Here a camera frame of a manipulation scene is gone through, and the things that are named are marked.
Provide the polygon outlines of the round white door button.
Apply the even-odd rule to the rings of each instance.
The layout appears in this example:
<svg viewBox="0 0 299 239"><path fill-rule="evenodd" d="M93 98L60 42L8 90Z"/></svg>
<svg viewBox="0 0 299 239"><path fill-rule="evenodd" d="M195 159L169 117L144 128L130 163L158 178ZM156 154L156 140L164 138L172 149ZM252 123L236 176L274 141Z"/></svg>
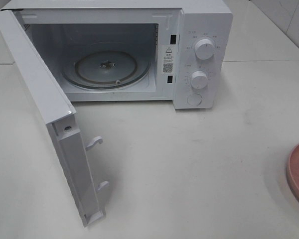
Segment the round white door button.
<svg viewBox="0 0 299 239"><path fill-rule="evenodd" d="M191 94L187 97L187 103L191 106L199 106L202 102L202 96L200 94Z"/></svg>

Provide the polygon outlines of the white microwave knob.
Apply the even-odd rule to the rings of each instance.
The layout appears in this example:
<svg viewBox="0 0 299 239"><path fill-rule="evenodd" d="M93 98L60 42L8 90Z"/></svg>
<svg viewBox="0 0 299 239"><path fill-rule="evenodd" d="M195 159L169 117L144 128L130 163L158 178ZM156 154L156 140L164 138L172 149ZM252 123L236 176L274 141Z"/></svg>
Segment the white microwave knob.
<svg viewBox="0 0 299 239"><path fill-rule="evenodd" d="M194 89L203 89L208 85L208 77L203 71L195 71L191 75L190 83Z"/></svg>
<svg viewBox="0 0 299 239"><path fill-rule="evenodd" d="M215 43L211 38L201 38L195 43L194 51L198 59L207 60L215 53Z"/></svg>

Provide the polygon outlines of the white microwave door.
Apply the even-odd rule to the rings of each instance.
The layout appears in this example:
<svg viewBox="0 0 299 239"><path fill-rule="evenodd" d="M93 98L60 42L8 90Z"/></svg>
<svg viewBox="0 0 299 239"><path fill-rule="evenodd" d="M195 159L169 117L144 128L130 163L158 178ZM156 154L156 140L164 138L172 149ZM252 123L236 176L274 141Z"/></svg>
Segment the white microwave door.
<svg viewBox="0 0 299 239"><path fill-rule="evenodd" d="M84 226L105 216L102 193L95 185L86 152L103 143L100 136L84 144L76 110L25 32L19 13L0 11L0 32L46 125Z"/></svg>

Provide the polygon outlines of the glass microwave turntable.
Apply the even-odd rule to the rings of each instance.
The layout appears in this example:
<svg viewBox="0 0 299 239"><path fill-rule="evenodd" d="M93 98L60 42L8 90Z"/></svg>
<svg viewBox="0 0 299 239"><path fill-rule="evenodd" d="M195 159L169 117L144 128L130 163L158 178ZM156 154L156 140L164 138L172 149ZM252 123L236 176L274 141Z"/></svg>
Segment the glass microwave turntable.
<svg viewBox="0 0 299 239"><path fill-rule="evenodd" d="M100 50L74 55L62 67L62 76L85 89L107 90L128 86L141 79L150 60L123 50Z"/></svg>

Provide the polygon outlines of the white microwave oven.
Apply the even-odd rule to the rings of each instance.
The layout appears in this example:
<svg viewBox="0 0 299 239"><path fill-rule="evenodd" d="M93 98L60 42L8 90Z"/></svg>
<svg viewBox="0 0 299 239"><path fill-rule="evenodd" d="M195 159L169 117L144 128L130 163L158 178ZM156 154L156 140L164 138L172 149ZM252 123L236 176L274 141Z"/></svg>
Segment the white microwave oven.
<svg viewBox="0 0 299 239"><path fill-rule="evenodd" d="M0 31L23 77L67 101L207 109L232 20L221 0L12 0Z"/></svg>

